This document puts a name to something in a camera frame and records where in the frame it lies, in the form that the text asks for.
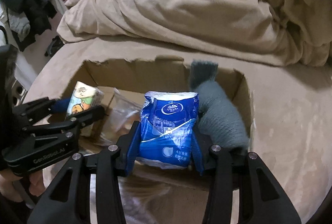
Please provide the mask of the grey knitted sock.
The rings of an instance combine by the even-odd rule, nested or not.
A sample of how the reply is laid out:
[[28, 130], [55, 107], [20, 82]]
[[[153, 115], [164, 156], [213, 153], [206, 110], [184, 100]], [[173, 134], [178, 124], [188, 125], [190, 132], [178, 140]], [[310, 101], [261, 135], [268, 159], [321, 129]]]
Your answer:
[[216, 82], [217, 71], [218, 64], [210, 61], [194, 60], [190, 66], [189, 87], [199, 96], [198, 129], [213, 144], [243, 156], [249, 137], [240, 113]]

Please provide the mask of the blue tissue pack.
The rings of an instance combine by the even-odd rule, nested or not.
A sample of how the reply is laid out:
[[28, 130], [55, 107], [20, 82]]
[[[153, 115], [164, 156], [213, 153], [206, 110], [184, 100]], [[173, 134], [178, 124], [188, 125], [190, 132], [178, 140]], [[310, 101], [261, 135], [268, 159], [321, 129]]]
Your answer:
[[161, 169], [187, 168], [198, 109], [199, 95], [195, 92], [145, 93], [137, 160]]

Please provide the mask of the black bag on floor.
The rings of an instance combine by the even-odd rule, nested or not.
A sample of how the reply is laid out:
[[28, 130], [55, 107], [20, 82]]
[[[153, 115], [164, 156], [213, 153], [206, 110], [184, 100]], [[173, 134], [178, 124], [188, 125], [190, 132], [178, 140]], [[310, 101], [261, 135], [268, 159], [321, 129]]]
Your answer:
[[52, 39], [52, 42], [47, 47], [44, 54], [45, 57], [53, 57], [62, 47], [64, 46], [63, 41], [57, 35]]

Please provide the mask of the clear plastic snack bag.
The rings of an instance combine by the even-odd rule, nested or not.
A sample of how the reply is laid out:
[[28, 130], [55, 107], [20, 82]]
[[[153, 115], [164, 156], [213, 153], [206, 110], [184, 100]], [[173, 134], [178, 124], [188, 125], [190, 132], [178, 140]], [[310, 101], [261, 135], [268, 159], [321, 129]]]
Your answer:
[[100, 132], [102, 145], [115, 144], [120, 136], [128, 134], [132, 124], [140, 121], [144, 101], [143, 93], [111, 89], [111, 100]]

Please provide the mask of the beige bed mattress cover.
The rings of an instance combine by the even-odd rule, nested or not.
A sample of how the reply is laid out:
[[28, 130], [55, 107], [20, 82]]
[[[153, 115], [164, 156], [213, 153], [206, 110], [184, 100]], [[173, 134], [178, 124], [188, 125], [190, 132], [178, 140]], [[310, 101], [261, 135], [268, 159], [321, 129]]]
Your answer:
[[51, 67], [84, 60], [182, 58], [218, 63], [244, 74], [252, 98], [251, 148], [284, 188], [303, 223], [331, 201], [331, 68], [301, 64], [271, 67], [200, 53], [175, 44], [126, 36], [93, 38], [63, 46], [33, 82], [26, 101], [44, 95]]

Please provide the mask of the beige fleece blanket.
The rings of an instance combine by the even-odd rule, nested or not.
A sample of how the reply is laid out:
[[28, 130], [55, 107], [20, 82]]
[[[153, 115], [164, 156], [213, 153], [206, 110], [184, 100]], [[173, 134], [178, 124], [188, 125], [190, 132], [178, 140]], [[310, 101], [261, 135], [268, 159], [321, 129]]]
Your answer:
[[73, 43], [126, 35], [286, 66], [331, 57], [331, 0], [67, 0], [57, 32]]

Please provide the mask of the brown cardboard box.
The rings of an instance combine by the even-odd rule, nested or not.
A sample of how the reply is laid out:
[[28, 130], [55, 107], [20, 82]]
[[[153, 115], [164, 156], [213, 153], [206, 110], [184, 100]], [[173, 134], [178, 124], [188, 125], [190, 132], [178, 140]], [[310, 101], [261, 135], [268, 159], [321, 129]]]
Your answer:
[[[182, 58], [157, 56], [155, 59], [109, 59], [104, 62], [84, 60], [50, 68], [50, 81], [44, 95], [50, 98], [71, 96], [76, 82], [97, 87], [117, 88], [135, 93], [148, 91], [184, 92], [188, 90], [189, 65]], [[247, 80], [236, 69], [218, 69], [216, 81], [241, 114], [247, 132], [251, 132], [252, 98]]]

